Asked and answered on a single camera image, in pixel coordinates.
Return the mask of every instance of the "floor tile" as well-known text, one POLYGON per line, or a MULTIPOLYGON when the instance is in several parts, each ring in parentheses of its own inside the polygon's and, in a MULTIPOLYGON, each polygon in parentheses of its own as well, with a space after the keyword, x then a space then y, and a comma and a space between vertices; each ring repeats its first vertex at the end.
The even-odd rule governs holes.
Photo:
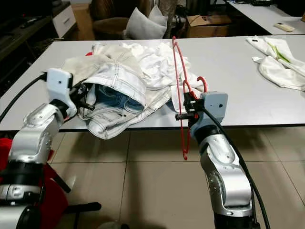
POLYGON ((226 129, 245 161, 278 161, 268 139, 259 128, 226 129))
MULTIPOLYGON (((247 162, 247 165, 262 196, 271 228, 304 229, 305 206, 281 162, 247 162)), ((256 209, 263 225, 257 201, 256 209)))
MULTIPOLYGON (((278 161, 259 129, 227 129, 245 161, 278 161)), ((199 146, 190 141, 188 161, 199 161, 199 146)), ((179 130, 131 131, 128 161, 183 161, 179 130)))
POLYGON ((65 214, 61 217, 55 229, 72 229, 74 225, 75 214, 65 214))
MULTIPOLYGON (((72 191, 67 194, 69 204, 87 202, 102 204, 100 211, 81 213, 79 229, 96 229, 103 222, 119 219, 125 164, 53 163, 51 165, 72 187, 72 191)), ((72 220, 74 220, 72 216, 64 217, 59 227, 69 225, 72 220)))
POLYGON ((128 162, 121 222, 132 229, 214 227, 198 162, 128 162))
POLYGON ((263 131, 280 160, 305 160, 305 127, 264 128, 263 131))
POLYGON ((102 140, 90 132, 66 133, 53 162, 126 161, 128 142, 128 131, 110 140, 102 140))
POLYGON ((305 203, 305 161, 284 161, 283 165, 305 203))
MULTIPOLYGON (((199 146, 191 139, 188 161, 199 160, 199 146)), ((184 161, 180 130, 131 131, 128 161, 184 161)))
POLYGON ((55 137, 53 138, 52 141, 52 150, 54 150, 54 154, 52 155, 51 159, 48 161, 49 163, 51 163, 53 161, 53 159, 56 156, 57 150, 63 140, 63 137, 65 136, 65 133, 57 133, 57 135, 55 135, 55 137))

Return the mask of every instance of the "chair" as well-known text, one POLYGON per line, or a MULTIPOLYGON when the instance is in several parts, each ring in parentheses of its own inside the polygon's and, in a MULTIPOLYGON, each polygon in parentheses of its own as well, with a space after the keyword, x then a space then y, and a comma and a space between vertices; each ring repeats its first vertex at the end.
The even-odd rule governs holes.
MULTIPOLYGON (((164 38, 170 38, 172 19, 177 0, 156 1, 162 14, 168 16, 167 31, 164 38)), ((97 40, 122 40, 129 17, 135 7, 148 17, 153 8, 153 0, 92 0, 90 15, 93 20, 93 31, 97 40)))

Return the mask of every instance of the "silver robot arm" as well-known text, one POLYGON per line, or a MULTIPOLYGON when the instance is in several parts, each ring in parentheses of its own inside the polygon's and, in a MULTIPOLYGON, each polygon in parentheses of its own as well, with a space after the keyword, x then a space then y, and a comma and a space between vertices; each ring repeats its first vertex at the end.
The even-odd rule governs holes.
POLYGON ((200 146, 201 166, 209 186, 216 229, 259 229, 253 223, 252 189, 239 163, 239 157, 227 138, 204 112, 209 112, 222 122, 228 95, 219 92, 202 93, 195 100, 184 93, 186 114, 176 119, 188 119, 192 138, 200 146))
POLYGON ((13 139, 8 164, 0 173, 1 229, 40 228, 37 204, 43 200, 44 187, 40 182, 52 139, 64 119, 76 115, 72 100, 79 102, 88 91, 84 85, 72 88, 72 75, 60 69, 48 70, 47 88, 50 104, 42 104, 25 117, 13 139))

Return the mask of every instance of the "drawer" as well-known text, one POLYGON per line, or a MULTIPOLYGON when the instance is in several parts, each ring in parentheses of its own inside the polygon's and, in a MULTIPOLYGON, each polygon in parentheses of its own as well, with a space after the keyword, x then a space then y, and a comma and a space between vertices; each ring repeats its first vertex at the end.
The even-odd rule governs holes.
POLYGON ((76 20, 71 5, 53 18, 54 27, 60 38, 66 34, 66 32, 75 24, 75 22, 76 20))

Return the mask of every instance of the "white cloth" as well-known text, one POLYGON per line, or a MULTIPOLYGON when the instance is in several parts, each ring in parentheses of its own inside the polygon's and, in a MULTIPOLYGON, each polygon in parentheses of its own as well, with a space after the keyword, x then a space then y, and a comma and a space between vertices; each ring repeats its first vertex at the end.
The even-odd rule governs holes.
POLYGON ((246 38, 255 48, 267 55, 253 57, 260 64, 260 73, 280 87, 305 90, 305 62, 293 57, 285 40, 273 38, 246 38))
MULTIPOLYGON (((161 88, 171 87, 171 97, 175 111, 179 112, 179 100, 177 92, 176 71, 174 66, 173 49, 170 43, 160 43, 156 48, 149 48, 140 44, 127 45, 123 43, 123 47, 130 49, 143 71, 143 79, 146 87, 150 90, 159 90, 161 88)), ((179 85, 182 85, 184 80, 182 63, 180 56, 176 52, 177 69, 179 74, 179 85)), ((188 82, 193 88, 197 96, 203 92, 203 85, 201 81, 197 81, 197 76, 191 73, 188 69, 191 67, 187 58, 183 58, 188 82)), ((180 86, 181 102, 183 104, 183 87, 180 86)))
MULTIPOLYGON (((171 97, 175 109, 179 110, 175 100, 173 51, 169 43, 161 43, 156 48, 98 43, 93 46, 92 53, 93 56, 67 59, 62 69, 74 75, 73 84, 82 80, 93 84, 85 102, 95 105, 95 109, 80 109, 79 116, 87 120, 88 130, 97 137, 117 136, 129 125, 155 112, 171 97)), ((179 60, 177 64, 180 74, 182 64, 179 60)), ((192 86, 201 84, 192 73, 189 73, 189 81, 192 86)))

